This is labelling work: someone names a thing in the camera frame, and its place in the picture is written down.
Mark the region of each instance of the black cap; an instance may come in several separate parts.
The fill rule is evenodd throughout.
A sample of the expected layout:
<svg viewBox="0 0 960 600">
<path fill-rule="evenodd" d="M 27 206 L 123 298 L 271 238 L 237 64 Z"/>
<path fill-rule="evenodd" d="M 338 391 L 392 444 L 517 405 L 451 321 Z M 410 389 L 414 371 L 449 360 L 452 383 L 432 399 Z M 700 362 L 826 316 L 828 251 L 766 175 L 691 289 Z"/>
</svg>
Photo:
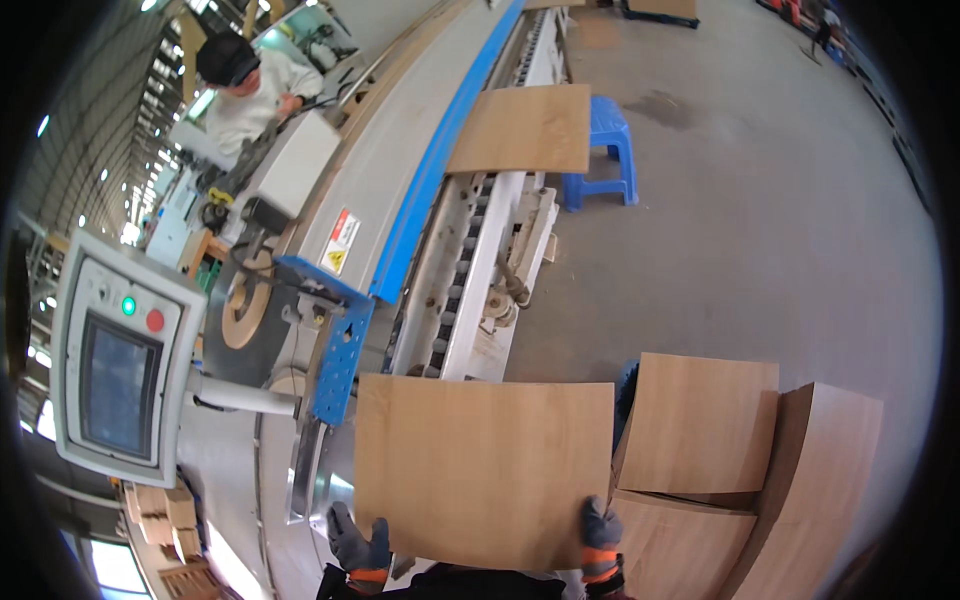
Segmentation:
<svg viewBox="0 0 960 600">
<path fill-rule="evenodd" d="M 240 85 L 258 66 L 250 43 L 232 31 L 208 37 L 197 53 L 197 72 L 208 84 Z"/>
</svg>

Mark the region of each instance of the white shirt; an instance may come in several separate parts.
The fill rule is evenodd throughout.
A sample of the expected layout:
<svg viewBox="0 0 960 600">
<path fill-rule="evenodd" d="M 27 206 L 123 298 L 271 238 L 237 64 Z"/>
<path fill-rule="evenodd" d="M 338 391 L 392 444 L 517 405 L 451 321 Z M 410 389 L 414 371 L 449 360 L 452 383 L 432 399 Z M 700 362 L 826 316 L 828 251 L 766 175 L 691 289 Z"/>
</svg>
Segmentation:
<svg viewBox="0 0 960 600">
<path fill-rule="evenodd" d="M 277 50 L 259 48 L 256 54 L 260 87 L 240 98 L 219 91 L 206 110 L 206 132 L 230 158 L 240 156 L 243 140 L 256 139 L 276 117 L 280 94 L 310 98 L 324 88 L 324 78 L 316 69 L 293 62 Z"/>
</svg>

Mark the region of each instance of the concrete floor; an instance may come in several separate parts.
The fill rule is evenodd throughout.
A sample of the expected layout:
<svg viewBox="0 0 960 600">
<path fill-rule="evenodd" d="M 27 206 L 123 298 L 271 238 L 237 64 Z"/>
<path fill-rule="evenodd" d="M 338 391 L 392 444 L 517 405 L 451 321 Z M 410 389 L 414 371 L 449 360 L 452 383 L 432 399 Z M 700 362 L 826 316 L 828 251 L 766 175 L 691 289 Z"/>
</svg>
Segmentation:
<svg viewBox="0 0 960 600">
<path fill-rule="evenodd" d="M 613 381 L 654 351 L 775 361 L 782 391 L 821 381 L 883 400 L 832 578 L 883 531 L 924 442 L 943 330 L 933 226 L 846 71 L 750 0 L 698 4 L 697 31 L 574 12 L 610 20 L 574 31 L 571 64 L 624 107 L 640 204 L 561 212 L 506 379 Z"/>
</svg>

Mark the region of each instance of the emergency stop button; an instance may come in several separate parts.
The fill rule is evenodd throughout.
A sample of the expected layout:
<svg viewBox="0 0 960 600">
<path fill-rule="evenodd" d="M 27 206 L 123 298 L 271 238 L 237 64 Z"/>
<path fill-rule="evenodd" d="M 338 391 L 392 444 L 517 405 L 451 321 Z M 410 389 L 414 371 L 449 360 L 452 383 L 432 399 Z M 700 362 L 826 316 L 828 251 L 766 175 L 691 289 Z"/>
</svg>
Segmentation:
<svg viewBox="0 0 960 600">
<path fill-rule="evenodd" d="M 154 309 L 147 313 L 147 328 L 151 333 L 157 333 L 163 328 L 163 313 Z"/>
</svg>

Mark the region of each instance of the display screen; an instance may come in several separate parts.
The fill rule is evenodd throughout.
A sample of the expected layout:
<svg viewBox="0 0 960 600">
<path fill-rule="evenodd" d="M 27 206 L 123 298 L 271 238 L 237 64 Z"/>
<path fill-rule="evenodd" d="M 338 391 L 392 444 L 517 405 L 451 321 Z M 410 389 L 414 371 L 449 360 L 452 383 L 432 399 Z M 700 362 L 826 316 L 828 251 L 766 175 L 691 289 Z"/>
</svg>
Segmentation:
<svg viewBox="0 0 960 600">
<path fill-rule="evenodd" d="M 87 313 L 80 405 L 85 439 L 150 459 L 162 351 L 161 342 Z"/>
</svg>

